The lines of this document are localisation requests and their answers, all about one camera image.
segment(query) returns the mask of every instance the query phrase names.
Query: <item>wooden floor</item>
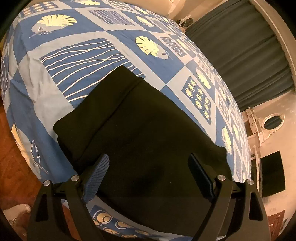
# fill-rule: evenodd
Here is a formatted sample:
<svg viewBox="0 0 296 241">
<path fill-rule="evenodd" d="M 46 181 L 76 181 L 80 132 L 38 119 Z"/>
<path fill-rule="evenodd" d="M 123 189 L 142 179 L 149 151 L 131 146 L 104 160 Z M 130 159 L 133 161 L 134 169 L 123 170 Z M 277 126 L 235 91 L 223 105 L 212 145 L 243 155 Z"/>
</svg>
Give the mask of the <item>wooden floor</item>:
<svg viewBox="0 0 296 241">
<path fill-rule="evenodd" d="M 27 165 L 14 141 L 0 97 L 0 208 L 5 210 L 22 203 L 32 207 L 40 186 L 41 182 Z M 70 211 L 66 207 L 63 208 L 72 237 L 81 240 Z M 21 217 L 18 230 L 22 227 L 27 229 L 29 218 L 30 214 Z M 19 235 L 26 240 L 25 236 L 20 233 Z"/>
</svg>

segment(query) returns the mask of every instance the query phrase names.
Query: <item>folded black garment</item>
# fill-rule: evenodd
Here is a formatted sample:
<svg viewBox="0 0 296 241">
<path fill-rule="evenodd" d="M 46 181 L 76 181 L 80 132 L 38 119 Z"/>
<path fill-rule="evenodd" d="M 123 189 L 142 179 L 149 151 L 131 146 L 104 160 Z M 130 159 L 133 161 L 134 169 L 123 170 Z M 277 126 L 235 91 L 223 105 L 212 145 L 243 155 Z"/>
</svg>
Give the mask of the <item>folded black garment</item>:
<svg viewBox="0 0 296 241">
<path fill-rule="evenodd" d="M 191 153 L 232 179 L 226 150 L 179 107 L 121 66 L 57 121 L 58 143 L 78 174 L 108 154 L 97 195 L 134 222 L 194 236 L 210 207 L 188 168 Z"/>
</svg>

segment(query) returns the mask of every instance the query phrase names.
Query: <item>blue gripper pad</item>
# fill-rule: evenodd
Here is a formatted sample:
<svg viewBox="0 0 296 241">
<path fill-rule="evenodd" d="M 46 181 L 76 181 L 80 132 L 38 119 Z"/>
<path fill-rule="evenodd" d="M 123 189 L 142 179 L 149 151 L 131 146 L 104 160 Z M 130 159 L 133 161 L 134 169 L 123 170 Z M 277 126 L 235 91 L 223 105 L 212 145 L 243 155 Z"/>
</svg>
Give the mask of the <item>blue gripper pad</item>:
<svg viewBox="0 0 296 241">
<path fill-rule="evenodd" d="M 87 182 L 84 184 L 84 193 L 82 196 L 82 201 L 84 201 L 84 203 L 88 203 L 94 199 L 108 168 L 109 156 L 104 154 L 97 162 L 93 172 L 90 174 Z"/>
</svg>

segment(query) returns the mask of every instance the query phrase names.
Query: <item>bed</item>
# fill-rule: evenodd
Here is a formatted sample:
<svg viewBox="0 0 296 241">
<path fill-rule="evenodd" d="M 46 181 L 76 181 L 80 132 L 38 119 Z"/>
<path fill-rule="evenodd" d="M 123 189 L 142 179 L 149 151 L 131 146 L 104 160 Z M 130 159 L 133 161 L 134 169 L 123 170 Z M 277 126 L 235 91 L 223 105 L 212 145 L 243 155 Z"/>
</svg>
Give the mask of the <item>bed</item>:
<svg viewBox="0 0 296 241">
<path fill-rule="evenodd" d="M 2 51 L 0 83 L 8 123 L 41 182 L 65 182 L 76 174 L 53 125 L 121 65 L 165 94 L 226 148 L 233 180 L 250 178 L 239 108 L 215 68 L 174 21 L 111 0 L 63 0 L 22 10 Z M 190 133 L 184 135 L 190 141 Z M 141 226 L 98 197 L 87 208 L 100 229 L 117 236 L 192 239 Z"/>
</svg>

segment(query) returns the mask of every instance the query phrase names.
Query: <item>dark gray curtain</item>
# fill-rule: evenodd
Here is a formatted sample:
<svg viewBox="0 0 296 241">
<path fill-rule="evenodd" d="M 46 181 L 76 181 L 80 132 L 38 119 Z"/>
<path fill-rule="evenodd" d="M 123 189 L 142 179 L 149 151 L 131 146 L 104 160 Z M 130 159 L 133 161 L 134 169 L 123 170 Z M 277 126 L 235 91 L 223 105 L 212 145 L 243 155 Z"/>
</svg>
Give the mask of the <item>dark gray curtain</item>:
<svg viewBox="0 0 296 241">
<path fill-rule="evenodd" d="M 228 0 L 186 30 L 230 89 L 241 111 L 294 88 L 274 32 L 247 0 Z"/>
</svg>

